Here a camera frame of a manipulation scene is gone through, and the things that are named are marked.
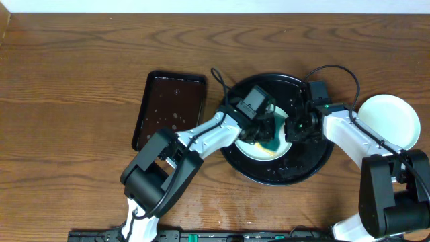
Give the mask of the green yellow sponge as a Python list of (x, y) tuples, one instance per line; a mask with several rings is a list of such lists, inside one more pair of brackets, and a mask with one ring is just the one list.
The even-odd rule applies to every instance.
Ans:
[(255, 146), (270, 156), (275, 156), (281, 146), (280, 130), (284, 117), (273, 114), (261, 123)]

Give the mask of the pale green plate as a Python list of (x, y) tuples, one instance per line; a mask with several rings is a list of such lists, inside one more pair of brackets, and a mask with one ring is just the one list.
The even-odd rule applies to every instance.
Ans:
[(272, 161), (285, 155), (292, 143), (285, 141), (285, 119), (288, 117), (280, 107), (271, 106), (271, 111), (275, 111), (275, 138), (267, 142), (247, 143), (241, 140), (235, 142), (239, 151), (250, 159), (256, 161)]
[(415, 110), (394, 95), (375, 95), (359, 109), (359, 118), (385, 140), (411, 149), (418, 141), (421, 123)]

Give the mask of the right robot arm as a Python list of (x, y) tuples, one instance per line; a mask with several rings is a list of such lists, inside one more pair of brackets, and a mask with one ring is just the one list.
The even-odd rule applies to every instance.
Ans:
[(327, 140), (360, 168), (358, 213), (335, 223), (334, 238), (378, 241), (429, 228), (429, 158), (384, 140), (345, 104), (305, 109), (285, 119), (285, 140)]

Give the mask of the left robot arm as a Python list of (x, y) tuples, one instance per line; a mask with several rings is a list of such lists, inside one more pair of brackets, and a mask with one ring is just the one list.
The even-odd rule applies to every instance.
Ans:
[(121, 229), (124, 241), (152, 241), (159, 219), (180, 199), (204, 159), (235, 143), (258, 124), (273, 120), (276, 106), (250, 119), (239, 108), (221, 106), (209, 121), (190, 130), (156, 131), (120, 176), (128, 199), (128, 216)]

